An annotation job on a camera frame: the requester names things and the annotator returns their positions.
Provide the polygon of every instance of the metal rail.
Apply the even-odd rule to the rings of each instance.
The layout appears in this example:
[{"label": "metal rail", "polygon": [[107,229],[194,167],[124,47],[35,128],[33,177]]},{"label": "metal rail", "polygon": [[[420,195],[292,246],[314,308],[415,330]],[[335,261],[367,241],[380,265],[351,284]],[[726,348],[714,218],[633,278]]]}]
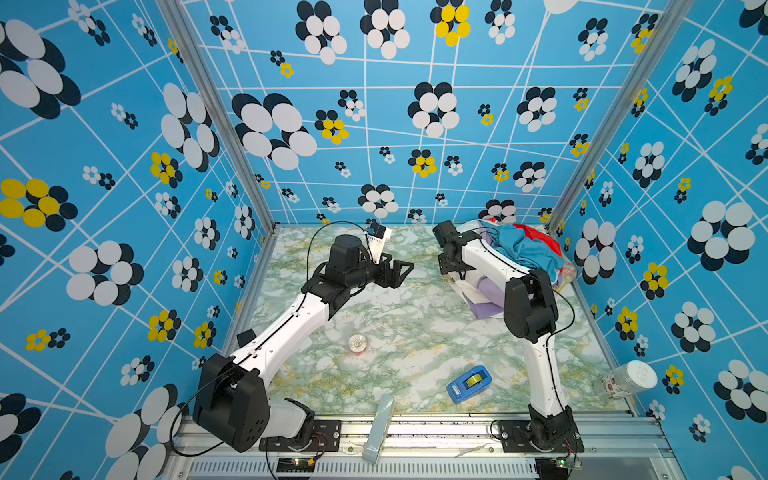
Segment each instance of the metal rail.
[{"label": "metal rail", "polygon": [[600,123],[598,130],[592,136],[592,142],[589,145],[589,151],[582,156],[582,160],[571,175],[565,191],[555,204],[552,210],[552,216],[547,223],[550,233],[560,225],[560,222],[568,215],[568,211],[573,207],[581,192],[581,186],[592,173],[592,169],[602,158],[608,145],[613,140],[621,123],[627,117],[632,103],[637,93],[642,89],[645,82],[650,77],[651,72],[661,60],[661,56],[667,50],[667,46],[672,42],[672,38],[677,33],[680,25],[688,15],[690,8],[695,0],[670,0],[664,12],[659,15],[658,26],[654,29],[652,39],[644,48],[643,54],[621,85],[618,95],[608,108],[605,118]]}]

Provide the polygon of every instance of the green marble surface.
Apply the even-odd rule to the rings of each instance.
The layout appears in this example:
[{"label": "green marble surface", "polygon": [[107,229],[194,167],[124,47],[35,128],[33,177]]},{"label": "green marble surface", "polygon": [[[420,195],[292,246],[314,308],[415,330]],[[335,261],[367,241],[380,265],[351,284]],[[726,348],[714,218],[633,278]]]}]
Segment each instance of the green marble surface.
[{"label": "green marble surface", "polygon": [[[317,227],[281,227],[251,326],[266,329],[298,295],[306,275],[306,249]],[[316,330],[278,371],[268,394],[290,397],[318,414],[370,414],[384,392],[396,399],[397,413],[527,412],[528,371],[519,340],[502,319],[476,319],[444,283],[438,245],[430,226],[392,227],[385,251],[415,263],[397,290],[368,285],[325,326]],[[356,227],[331,225],[315,238],[310,270],[328,259],[336,235],[358,234]],[[578,298],[567,286],[576,323],[556,337],[556,354],[568,403],[574,410],[626,410],[624,401],[595,395],[591,381],[609,370]],[[571,321],[558,297],[558,327]],[[356,356],[347,347],[355,333],[369,349]],[[490,388],[455,405],[445,387],[473,366],[491,373]]]}]

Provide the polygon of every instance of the flower pattern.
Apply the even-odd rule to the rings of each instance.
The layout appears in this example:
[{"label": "flower pattern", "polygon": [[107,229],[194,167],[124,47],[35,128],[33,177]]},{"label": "flower pattern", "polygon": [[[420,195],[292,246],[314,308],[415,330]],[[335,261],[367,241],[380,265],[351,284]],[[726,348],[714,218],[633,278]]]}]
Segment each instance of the flower pattern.
[{"label": "flower pattern", "polygon": [[678,369],[674,365],[670,365],[670,368],[665,372],[666,376],[661,383],[667,387],[667,393],[680,395],[680,387],[685,385],[685,373],[683,370]]},{"label": "flower pattern", "polygon": [[568,144],[573,147],[571,149],[571,153],[574,155],[574,157],[579,158],[581,155],[587,153],[589,150],[589,142],[587,141],[588,137],[589,135],[587,134],[576,134],[571,139],[571,141],[568,142]]},{"label": "flower pattern", "polygon": [[621,309],[621,315],[619,315],[615,327],[622,340],[634,340],[635,333],[639,329],[637,324],[638,319],[637,312],[633,312],[627,307]]}]

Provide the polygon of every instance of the yellow flower pattern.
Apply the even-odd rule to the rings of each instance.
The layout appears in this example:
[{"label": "yellow flower pattern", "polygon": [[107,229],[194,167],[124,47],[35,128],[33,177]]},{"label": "yellow flower pattern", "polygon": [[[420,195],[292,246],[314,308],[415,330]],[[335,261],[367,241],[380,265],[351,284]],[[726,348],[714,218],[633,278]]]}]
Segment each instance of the yellow flower pattern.
[{"label": "yellow flower pattern", "polygon": [[667,273],[668,269],[664,265],[657,265],[656,263],[648,265],[648,271],[643,273],[640,288],[649,300],[664,296],[664,289],[670,285],[669,280],[667,280]]},{"label": "yellow flower pattern", "polygon": [[661,383],[667,387],[667,393],[680,394],[680,387],[685,385],[685,373],[683,370],[678,369],[674,365],[670,365],[670,368],[665,372],[666,376]]},{"label": "yellow flower pattern", "polygon": [[582,111],[587,107],[589,107],[589,98],[580,98],[574,105],[574,108],[578,111]]},{"label": "yellow flower pattern", "polygon": [[469,7],[462,4],[455,7],[454,2],[448,3],[442,9],[434,7],[430,18],[437,25],[435,26],[435,35],[445,39],[445,44],[449,47],[458,45],[460,38],[466,38],[472,30],[467,22],[469,18]]},{"label": "yellow flower pattern", "polygon": [[27,351],[42,352],[51,341],[51,336],[48,335],[45,330],[40,330],[37,333],[32,333],[27,336]]},{"label": "yellow flower pattern", "polygon": [[637,324],[637,320],[637,312],[633,312],[627,307],[621,309],[621,315],[619,315],[618,321],[616,322],[616,330],[619,332],[619,337],[622,340],[634,340],[634,334],[640,328]]},{"label": "yellow flower pattern", "polygon": [[285,78],[291,78],[293,76],[293,67],[290,63],[284,63],[280,66],[280,74]]}]

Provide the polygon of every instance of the black mounting plate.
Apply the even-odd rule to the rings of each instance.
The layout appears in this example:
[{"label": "black mounting plate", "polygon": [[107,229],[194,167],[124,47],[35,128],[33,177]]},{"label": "black mounting plate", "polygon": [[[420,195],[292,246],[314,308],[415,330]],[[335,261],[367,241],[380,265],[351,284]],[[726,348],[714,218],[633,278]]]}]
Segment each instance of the black mounting plate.
[{"label": "black mounting plate", "polygon": [[[529,440],[531,434],[527,430],[528,420],[499,420],[495,422],[498,425],[497,436],[503,437],[506,433],[508,435],[506,440],[501,440],[502,447],[504,447],[504,453],[541,453],[539,452]],[[584,443],[581,441],[581,436],[575,436],[574,433],[568,434],[564,437],[563,442],[554,447],[552,450],[555,453],[568,453],[568,445],[565,444],[565,439],[568,439],[568,443],[571,444],[571,449],[576,453],[584,451]]]},{"label": "black mounting plate", "polygon": [[[341,420],[315,419],[315,422],[312,424],[312,435],[314,435],[316,432],[323,433],[328,439],[326,444],[326,452],[339,451],[339,438],[334,437],[333,434],[341,433]],[[269,437],[267,439],[261,439],[259,441],[259,451],[263,452],[267,445],[269,452],[296,452],[295,449],[292,449],[288,446],[288,440],[284,437]],[[317,445],[315,439],[310,439],[310,443],[303,450],[303,452],[314,454],[316,452],[321,452],[322,450],[322,445]]]},{"label": "black mounting plate", "polygon": [[437,263],[440,267],[441,275],[447,275],[451,272],[460,272],[460,275],[463,276],[464,273],[475,269],[472,265],[467,265],[461,260],[455,260],[445,253],[440,253],[437,256]]}]

